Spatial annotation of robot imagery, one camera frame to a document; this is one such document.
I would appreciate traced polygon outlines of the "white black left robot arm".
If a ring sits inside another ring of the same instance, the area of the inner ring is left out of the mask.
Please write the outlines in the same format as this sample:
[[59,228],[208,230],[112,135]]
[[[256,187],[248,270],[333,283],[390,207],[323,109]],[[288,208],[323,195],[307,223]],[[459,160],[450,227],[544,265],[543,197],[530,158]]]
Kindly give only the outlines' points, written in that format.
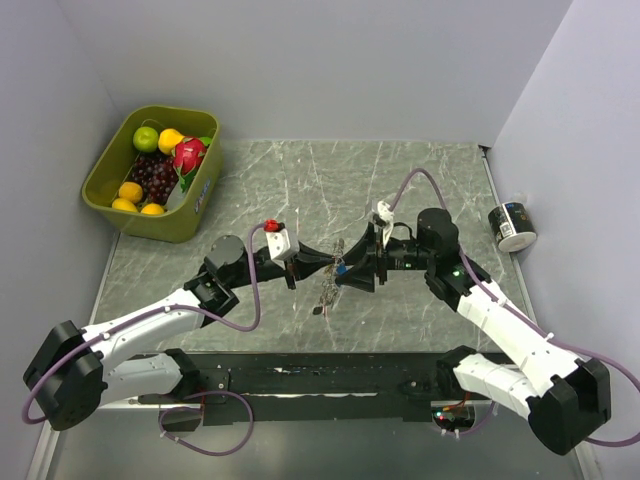
[[108,322],[79,328],[65,321],[53,327],[23,375],[29,390],[23,422],[48,422],[64,431],[128,397],[191,399],[199,375],[188,355],[171,350],[144,358],[148,347],[211,323],[252,332],[262,314],[259,283],[284,279],[294,287],[335,260],[286,229],[269,232],[266,239],[266,246],[255,250],[251,239],[223,236],[198,273],[165,298]]

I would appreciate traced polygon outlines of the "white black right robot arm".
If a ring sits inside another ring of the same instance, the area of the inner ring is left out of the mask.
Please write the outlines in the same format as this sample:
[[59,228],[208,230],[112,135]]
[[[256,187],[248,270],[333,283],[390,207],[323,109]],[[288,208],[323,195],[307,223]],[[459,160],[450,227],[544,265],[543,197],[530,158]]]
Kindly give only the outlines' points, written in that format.
[[366,292],[394,270],[419,270],[426,285],[453,311],[484,332],[511,360],[498,365],[468,347],[438,363],[437,387],[448,398],[483,395],[526,419],[536,438],[558,455],[569,453],[611,417],[610,374],[597,359],[585,361],[554,345],[462,253],[449,212],[428,208],[415,235],[392,237],[392,216],[375,214],[359,242],[345,255],[347,270],[335,282]]

